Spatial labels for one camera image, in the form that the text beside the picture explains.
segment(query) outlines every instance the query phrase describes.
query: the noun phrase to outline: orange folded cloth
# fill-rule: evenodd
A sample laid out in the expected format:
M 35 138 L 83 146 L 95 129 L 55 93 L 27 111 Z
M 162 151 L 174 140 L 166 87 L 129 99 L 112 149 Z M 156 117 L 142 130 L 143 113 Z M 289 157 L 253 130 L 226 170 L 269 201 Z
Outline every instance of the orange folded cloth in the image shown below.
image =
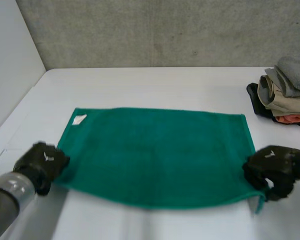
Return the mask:
M 279 123 L 283 123 L 283 124 L 300 123 L 300 114 L 293 114 L 293 115 L 286 115 L 286 116 L 276 116 L 275 119 Z

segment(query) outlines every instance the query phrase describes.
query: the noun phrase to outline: beige folded cloth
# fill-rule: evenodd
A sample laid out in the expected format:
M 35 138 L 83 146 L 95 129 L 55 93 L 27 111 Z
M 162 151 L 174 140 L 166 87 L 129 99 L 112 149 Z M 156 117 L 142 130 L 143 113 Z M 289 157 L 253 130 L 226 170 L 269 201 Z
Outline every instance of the beige folded cloth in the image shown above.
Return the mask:
M 300 97 L 284 97 L 268 76 L 261 76 L 257 89 L 258 97 L 275 117 L 300 115 Z

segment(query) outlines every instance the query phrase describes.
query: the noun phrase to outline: black folded cloth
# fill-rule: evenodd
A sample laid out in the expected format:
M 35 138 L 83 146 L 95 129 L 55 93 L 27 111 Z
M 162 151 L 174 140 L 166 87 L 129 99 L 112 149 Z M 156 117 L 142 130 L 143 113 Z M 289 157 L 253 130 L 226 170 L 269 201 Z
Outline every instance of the black folded cloth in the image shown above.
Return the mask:
M 264 118 L 267 118 L 267 119 L 271 119 L 272 121 L 274 121 L 275 123 L 278 123 L 278 124 L 290 125 L 290 124 L 278 122 L 276 120 L 276 118 L 273 116 L 272 111 L 269 109 L 266 109 L 266 107 L 261 103 L 261 101 L 259 100 L 259 97 L 258 97 L 258 92 L 257 92 L 258 84 L 250 83 L 246 87 L 246 91 L 248 92 L 248 94 L 250 96 L 254 114 L 264 117 Z M 300 122 L 291 123 L 291 124 L 300 126 Z

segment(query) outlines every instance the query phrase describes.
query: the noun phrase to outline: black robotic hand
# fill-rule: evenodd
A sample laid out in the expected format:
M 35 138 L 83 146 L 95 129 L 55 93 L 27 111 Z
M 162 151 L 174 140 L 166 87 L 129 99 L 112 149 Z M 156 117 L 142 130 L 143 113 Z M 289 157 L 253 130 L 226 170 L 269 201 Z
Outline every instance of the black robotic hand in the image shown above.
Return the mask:
M 264 190 L 267 200 L 286 198 L 300 180 L 300 150 L 267 146 L 248 158 L 242 166 L 245 179 L 257 190 Z M 268 186 L 266 179 L 273 182 Z
M 49 193 L 53 182 L 69 164 L 70 158 L 53 145 L 33 144 L 14 165 L 13 172 L 28 177 L 38 195 Z

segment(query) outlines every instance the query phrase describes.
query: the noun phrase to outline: gray folded cloth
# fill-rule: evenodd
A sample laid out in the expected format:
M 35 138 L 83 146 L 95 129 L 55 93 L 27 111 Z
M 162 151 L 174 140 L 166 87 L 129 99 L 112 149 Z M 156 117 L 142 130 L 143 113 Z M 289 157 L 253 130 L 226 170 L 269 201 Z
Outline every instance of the gray folded cloth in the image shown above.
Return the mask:
M 275 73 L 268 76 L 276 84 L 285 97 L 300 97 L 300 59 L 292 56 L 284 56 L 274 66 Z

